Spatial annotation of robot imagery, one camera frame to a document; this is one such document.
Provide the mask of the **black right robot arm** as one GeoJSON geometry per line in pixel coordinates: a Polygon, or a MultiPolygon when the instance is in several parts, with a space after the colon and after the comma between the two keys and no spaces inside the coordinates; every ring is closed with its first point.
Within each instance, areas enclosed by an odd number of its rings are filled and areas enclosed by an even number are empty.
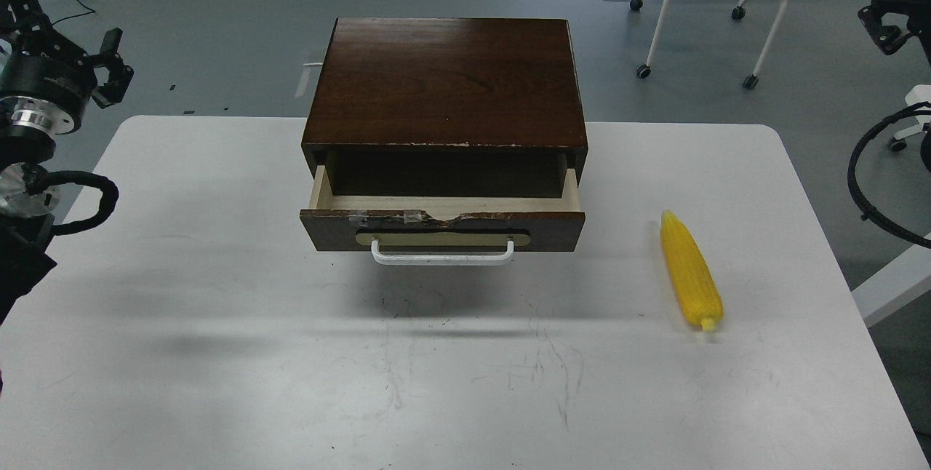
{"type": "MultiPolygon", "coordinates": [[[[894,55],[909,39],[917,38],[925,59],[930,60],[930,0],[871,0],[870,4],[858,10],[858,19],[872,42],[884,55],[894,55]]],[[[928,249],[928,238],[915,234],[885,217],[861,191],[857,179],[857,165],[868,143],[908,116],[928,118],[929,101],[919,101],[885,116],[859,138],[847,165],[847,188],[860,212],[860,219],[871,221],[900,240],[928,249]]]]}

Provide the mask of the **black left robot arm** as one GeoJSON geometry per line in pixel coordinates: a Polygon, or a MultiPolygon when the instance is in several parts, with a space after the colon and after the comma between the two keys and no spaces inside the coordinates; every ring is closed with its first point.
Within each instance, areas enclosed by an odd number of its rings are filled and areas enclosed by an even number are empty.
{"type": "Polygon", "coordinates": [[[89,101],[110,108],[123,101],[135,75],[119,54],[122,36],[113,28],[96,55],[57,32],[38,0],[1,0],[2,39],[10,46],[2,69],[1,311],[30,293],[56,266],[47,254],[57,236],[99,227],[119,201],[119,187],[93,172],[50,172],[57,135],[82,125],[89,101]],[[56,223],[60,187],[97,189],[97,212],[56,223]]]}

